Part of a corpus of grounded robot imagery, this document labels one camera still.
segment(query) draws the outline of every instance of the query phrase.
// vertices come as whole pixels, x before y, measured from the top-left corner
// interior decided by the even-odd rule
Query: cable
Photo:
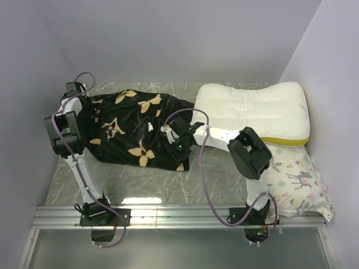
[[[86,183],[86,180],[85,180],[85,178],[84,178],[84,175],[83,175],[82,172],[81,172],[81,168],[80,168],[80,166],[79,166],[78,160],[77,160],[76,157],[75,157],[74,151],[72,150],[72,148],[69,146],[69,144],[68,144],[68,143],[66,142],[66,140],[64,139],[64,137],[63,137],[61,131],[59,130],[59,128],[57,127],[56,121],[55,121],[55,116],[56,116],[57,114],[60,114],[60,113],[63,112],[63,110],[64,110],[64,108],[65,108],[65,106],[66,106],[66,104],[67,104],[68,102],[70,102],[72,99],[74,99],[74,98],[76,98],[76,97],[79,97],[79,96],[81,96],[81,95],[83,95],[83,94],[86,94],[87,92],[89,92],[89,91],[95,86],[95,83],[96,83],[95,76],[94,76],[92,73],[90,73],[90,72],[80,73],[80,74],[75,78],[75,81],[77,81],[77,80],[78,80],[82,75],[84,75],[84,74],[89,74],[89,75],[93,78],[93,84],[92,84],[87,90],[85,90],[84,92],[81,92],[81,93],[79,93],[79,94],[76,94],[76,95],[74,95],[74,96],[68,98],[65,102],[63,102],[63,104],[60,106],[60,110],[57,111],[57,112],[55,112],[55,113],[53,113],[53,114],[51,115],[51,121],[52,121],[52,124],[54,125],[55,131],[56,131],[57,135],[59,136],[60,140],[61,140],[62,143],[65,145],[65,147],[67,148],[67,150],[70,152],[71,157],[72,157],[73,164],[75,165],[76,170],[77,170],[77,172],[79,173],[79,176],[80,176],[80,178],[81,178],[81,181],[82,181],[82,183],[83,183],[83,185],[84,185],[84,188],[85,188],[85,190],[87,191],[88,195],[91,197],[92,200],[94,200],[95,203],[97,203],[98,205],[102,206],[104,209],[106,209],[106,210],[108,210],[108,211],[114,213],[114,214],[115,214],[116,216],[118,216],[118,217],[121,219],[121,221],[124,223],[123,233],[122,233],[120,239],[118,239],[115,243],[113,243],[113,244],[108,244],[108,245],[102,245],[102,244],[99,244],[99,243],[97,243],[97,242],[94,243],[95,245],[98,245],[98,246],[101,247],[101,248],[110,248],[110,247],[114,247],[115,245],[118,245],[118,244],[123,240],[123,238],[125,237],[125,234],[126,234],[126,220],[125,220],[117,211],[115,211],[114,209],[112,209],[112,208],[110,208],[110,207],[104,205],[103,203],[99,202],[99,201],[94,197],[94,195],[92,194],[92,192],[91,192],[89,186],[88,186],[87,183]]]
[[[254,205],[256,204],[256,202],[258,202],[258,200],[265,196],[265,195],[269,195],[271,200],[273,201],[273,204],[274,204],[274,210],[275,210],[275,221],[274,221],[274,225],[273,225],[273,230],[271,231],[271,233],[269,234],[269,236],[263,241],[261,242],[260,244],[263,244],[265,242],[267,242],[272,236],[273,236],[273,233],[275,231],[275,228],[277,226],[277,219],[278,219],[278,209],[277,209],[277,203],[274,199],[274,197],[270,194],[270,193],[266,193],[266,192],[263,192],[261,193],[252,203],[252,205],[249,207],[248,211],[245,213],[245,215],[243,216],[243,218],[241,218],[239,221],[237,221],[236,223],[234,224],[230,224],[224,220],[222,220],[222,218],[218,215],[218,213],[216,212],[215,208],[214,208],[214,205],[211,201],[211,198],[209,196],[209,192],[208,192],[208,189],[207,189],[207,185],[206,185],[206,180],[204,178],[204,171],[203,171],[203,165],[202,165],[202,156],[203,156],[203,150],[204,150],[204,147],[206,145],[206,142],[207,142],[207,139],[209,137],[209,116],[202,110],[200,109],[196,109],[196,108],[184,108],[184,109],[180,109],[174,113],[172,113],[163,123],[163,127],[167,124],[167,122],[169,121],[169,119],[171,117],[173,117],[174,115],[176,115],[177,113],[179,112],[184,112],[184,111],[189,111],[189,110],[193,110],[193,111],[198,111],[200,113],[202,113],[205,117],[206,117],[206,136],[203,140],[203,143],[201,145],[201,148],[200,148],[200,174],[201,174],[201,180],[202,180],[202,185],[203,185],[203,190],[204,190],[204,193],[206,195],[206,198],[207,198],[207,202],[209,204],[209,207],[211,208],[214,216],[219,220],[220,223],[222,223],[223,225],[227,226],[227,227],[235,227],[235,226],[238,226],[239,224],[241,224],[242,222],[244,222],[244,220],[248,217],[249,213],[251,212],[251,210],[253,209]]]

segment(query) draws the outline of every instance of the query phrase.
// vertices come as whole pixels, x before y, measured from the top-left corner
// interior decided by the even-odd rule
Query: deer print fabric
[[[268,191],[275,197],[279,214],[291,217],[317,211],[330,221],[334,210],[306,148],[267,146],[272,158],[260,180],[266,181]],[[270,221],[274,221],[273,209]]]

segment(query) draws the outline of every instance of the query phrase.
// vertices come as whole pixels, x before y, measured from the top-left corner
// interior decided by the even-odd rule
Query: marble floor
[[[195,102],[199,88],[206,83],[109,83],[99,84],[92,95],[126,89],[158,92]],[[220,83],[238,89],[262,89],[267,84]],[[156,168],[101,163],[89,154],[92,172],[111,204],[163,203],[167,205],[206,203],[199,172],[199,147],[192,147],[191,170],[177,172]],[[205,177],[214,203],[244,203],[246,182],[230,155],[206,148],[203,156]],[[79,186],[68,165],[59,159],[46,200],[48,206],[82,203]]]

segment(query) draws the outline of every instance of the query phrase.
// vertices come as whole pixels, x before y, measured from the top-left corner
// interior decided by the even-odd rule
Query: pillow
[[[325,188],[305,147],[268,145],[272,153],[270,166],[259,180],[267,183],[278,205],[278,214],[286,217],[317,211],[328,221],[334,210]],[[267,223],[274,222],[274,205],[268,212]]]
[[[206,112],[210,126],[242,130],[252,127],[264,142],[303,146],[310,123],[304,92],[296,82],[284,82],[261,90],[242,90],[219,84],[200,87],[195,108]],[[194,111],[192,124],[205,123]]]

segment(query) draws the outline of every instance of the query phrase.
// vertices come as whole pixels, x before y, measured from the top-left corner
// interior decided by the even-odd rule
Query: black cloth
[[[194,104],[168,94],[125,90],[82,99],[79,120],[87,148],[106,163],[188,171],[188,158],[179,163],[164,148],[160,128],[173,112]],[[192,111],[181,112],[191,122]]]

